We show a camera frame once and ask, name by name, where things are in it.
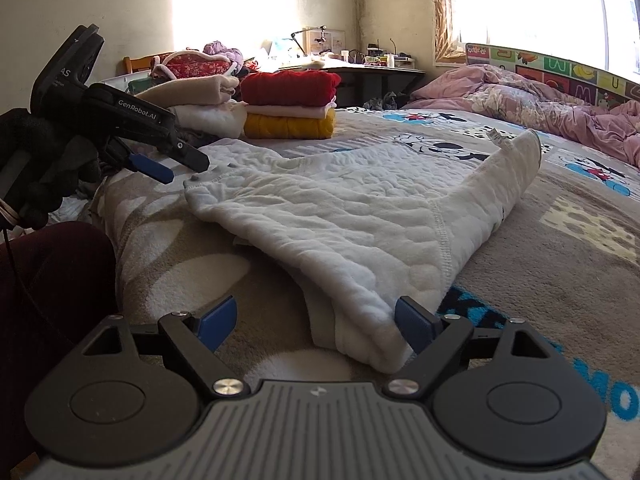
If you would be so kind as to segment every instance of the white quilted garment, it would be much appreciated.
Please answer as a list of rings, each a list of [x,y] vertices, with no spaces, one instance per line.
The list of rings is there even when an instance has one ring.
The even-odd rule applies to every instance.
[[[335,347],[393,373],[410,355],[398,298],[435,312],[538,172],[533,131],[495,142],[474,168],[398,142],[282,158],[223,139],[203,149],[213,169],[185,182],[186,199],[201,220],[299,269],[331,298]]]

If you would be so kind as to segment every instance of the person's leg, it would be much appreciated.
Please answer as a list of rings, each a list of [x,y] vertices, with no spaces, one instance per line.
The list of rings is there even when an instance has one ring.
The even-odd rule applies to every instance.
[[[34,451],[24,403],[40,380],[105,316],[116,312],[115,257],[109,239],[65,222],[11,241],[15,281],[0,246],[0,478]]]

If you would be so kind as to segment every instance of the pink comforter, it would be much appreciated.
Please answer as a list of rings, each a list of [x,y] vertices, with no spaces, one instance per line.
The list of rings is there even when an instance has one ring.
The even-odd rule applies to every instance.
[[[450,70],[411,98],[405,108],[482,114],[580,142],[640,168],[640,103],[633,100],[607,110],[483,64]]]

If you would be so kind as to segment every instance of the person's hand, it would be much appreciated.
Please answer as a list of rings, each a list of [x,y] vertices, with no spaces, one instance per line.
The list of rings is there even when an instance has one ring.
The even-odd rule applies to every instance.
[[[62,198],[76,190],[78,179],[85,182],[100,180],[97,152],[95,158],[89,155],[90,162],[79,167],[73,164],[74,158],[65,151],[72,137],[64,126],[34,117],[24,108],[14,108],[0,116],[0,172],[17,150],[29,153],[43,168],[56,163],[56,171],[47,179],[48,183],[28,182],[25,185],[22,193],[26,207],[20,211],[21,226],[44,227],[48,213],[58,209]]]

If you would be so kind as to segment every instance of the wooden chair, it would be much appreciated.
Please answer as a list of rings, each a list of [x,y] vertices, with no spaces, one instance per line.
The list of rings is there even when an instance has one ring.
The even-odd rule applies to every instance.
[[[168,56],[171,54],[170,52],[165,52],[164,54],[155,54],[155,56]],[[127,74],[133,74],[135,72],[141,72],[143,70],[151,69],[151,62],[153,61],[154,56],[145,56],[140,57],[138,59],[131,59],[129,56],[123,59],[124,69]]]

